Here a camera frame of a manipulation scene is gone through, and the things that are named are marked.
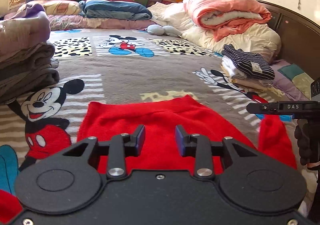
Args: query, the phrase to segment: white comforter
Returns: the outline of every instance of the white comforter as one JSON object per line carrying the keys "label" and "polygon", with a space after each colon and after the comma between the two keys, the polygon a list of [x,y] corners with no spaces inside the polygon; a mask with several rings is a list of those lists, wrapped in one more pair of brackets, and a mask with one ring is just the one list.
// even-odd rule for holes
{"label": "white comforter", "polygon": [[243,34],[232,34],[216,42],[211,30],[196,26],[185,12],[183,3],[165,5],[157,2],[148,8],[152,21],[161,26],[174,26],[182,32],[182,38],[201,47],[221,53],[223,45],[232,44],[236,49],[260,53],[271,62],[281,48],[279,35],[267,24],[254,24]]}

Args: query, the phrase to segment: bed frame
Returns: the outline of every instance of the bed frame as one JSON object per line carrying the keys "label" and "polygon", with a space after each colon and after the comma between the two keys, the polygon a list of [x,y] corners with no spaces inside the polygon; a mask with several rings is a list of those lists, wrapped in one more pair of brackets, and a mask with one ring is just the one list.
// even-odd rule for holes
{"label": "bed frame", "polygon": [[282,42],[279,59],[295,63],[314,80],[320,77],[320,26],[287,8],[260,1],[272,14],[268,22]]}

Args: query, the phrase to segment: plush toy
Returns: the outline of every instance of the plush toy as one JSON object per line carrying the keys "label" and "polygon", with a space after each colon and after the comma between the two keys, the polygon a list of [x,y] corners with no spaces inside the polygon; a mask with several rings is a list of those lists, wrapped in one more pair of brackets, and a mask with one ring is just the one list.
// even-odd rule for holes
{"label": "plush toy", "polygon": [[173,26],[151,25],[146,28],[148,34],[151,35],[168,35],[171,37],[180,37],[182,33]]}

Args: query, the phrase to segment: gray folded towel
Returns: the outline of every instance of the gray folded towel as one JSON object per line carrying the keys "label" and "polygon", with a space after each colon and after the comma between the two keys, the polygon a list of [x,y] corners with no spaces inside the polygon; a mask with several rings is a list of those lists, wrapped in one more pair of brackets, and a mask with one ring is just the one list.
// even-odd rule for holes
{"label": "gray folded towel", "polygon": [[43,44],[24,61],[14,63],[4,69],[0,69],[0,81],[21,73],[35,71],[44,65],[51,64],[53,55],[54,46],[52,44]]}
{"label": "gray folded towel", "polygon": [[44,88],[56,84],[60,80],[56,69],[50,64],[43,65],[36,70],[22,72],[0,81],[0,103],[18,97],[35,88]]}
{"label": "gray folded towel", "polygon": [[5,61],[0,63],[0,70],[5,69],[11,65],[19,64],[19,67],[24,65],[26,68],[28,67],[36,67],[37,60],[41,60],[42,58],[51,58],[54,55],[54,46],[49,42],[41,42],[31,48],[20,50],[14,56],[6,59]]}

